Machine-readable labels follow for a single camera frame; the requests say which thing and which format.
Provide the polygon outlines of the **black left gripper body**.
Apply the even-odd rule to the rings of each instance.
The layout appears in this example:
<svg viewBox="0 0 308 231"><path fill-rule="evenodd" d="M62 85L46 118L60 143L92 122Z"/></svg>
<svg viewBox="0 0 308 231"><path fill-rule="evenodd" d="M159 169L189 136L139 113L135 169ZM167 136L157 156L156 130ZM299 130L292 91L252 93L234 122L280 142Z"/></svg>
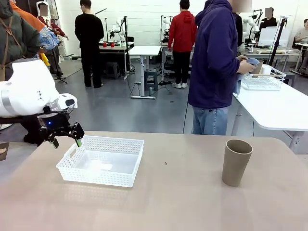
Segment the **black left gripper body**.
<svg viewBox="0 0 308 231"><path fill-rule="evenodd" d="M71 130L71 125L69 123L70 116L68 113L51 113L43 114L37 116L39 123L39 131L65 131L69 132Z"/></svg>

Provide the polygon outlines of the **purple-jacket person's right hand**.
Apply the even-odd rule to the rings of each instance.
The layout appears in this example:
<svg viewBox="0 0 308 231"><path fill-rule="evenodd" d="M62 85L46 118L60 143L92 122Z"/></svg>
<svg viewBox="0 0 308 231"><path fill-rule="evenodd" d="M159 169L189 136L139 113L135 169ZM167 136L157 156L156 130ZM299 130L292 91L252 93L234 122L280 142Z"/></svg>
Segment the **purple-jacket person's right hand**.
<svg viewBox="0 0 308 231"><path fill-rule="evenodd" d="M239 69L237 70L237 73L239 74L247 74L249 72L252 72L255 69L255 66L248 63L246 60L242 60L239 65Z"/></svg>

